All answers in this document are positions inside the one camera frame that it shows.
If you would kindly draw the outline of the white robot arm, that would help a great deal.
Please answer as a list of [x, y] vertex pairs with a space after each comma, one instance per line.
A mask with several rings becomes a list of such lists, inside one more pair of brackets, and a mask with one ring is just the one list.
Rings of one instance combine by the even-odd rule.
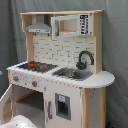
[[0, 128], [37, 128], [28, 118], [22, 115], [13, 117], [8, 123], [0, 125]]

